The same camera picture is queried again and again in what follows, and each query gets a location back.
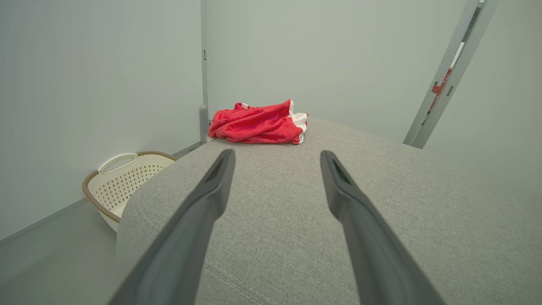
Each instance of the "red cloth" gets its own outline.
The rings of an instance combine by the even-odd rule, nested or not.
[[[233,110],[217,111],[209,127],[211,138],[230,142],[301,144],[307,130],[306,113],[293,113],[294,102],[250,107],[237,103]]]

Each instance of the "upholstered cushion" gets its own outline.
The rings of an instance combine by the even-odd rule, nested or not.
[[[542,300],[541,203],[495,189],[423,150],[309,118],[305,141],[215,139],[137,190],[118,255],[135,263],[213,160],[233,148],[226,211],[215,223],[198,304],[355,304],[341,225],[327,208],[319,155],[332,150],[451,303]]]

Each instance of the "laundry basket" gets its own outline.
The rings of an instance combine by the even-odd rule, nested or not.
[[[123,159],[126,159],[127,163],[109,168]],[[120,217],[130,196],[150,177],[176,160],[173,156],[159,151],[118,155],[107,160],[83,181],[83,192],[109,226],[117,232]]]

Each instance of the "white wall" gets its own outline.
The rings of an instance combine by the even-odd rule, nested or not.
[[[424,150],[542,193],[542,2],[501,1]]]
[[[199,0],[0,3],[0,239],[126,152],[199,142]]]
[[[466,2],[208,0],[210,116],[291,98],[402,143]]]

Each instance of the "white fabric trim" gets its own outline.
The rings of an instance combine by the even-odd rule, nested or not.
[[[288,115],[288,118],[292,118],[292,122],[294,122],[294,125],[296,127],[301,128],[303,131],[299,134],[299,144],[303,143],[303,140],[305,139],[305,136],[303,135],[305,131],[307,131],[307,118],[308,115],[306,113],[296,113],[294,114],[294,101],[290,100],[290,114]]]

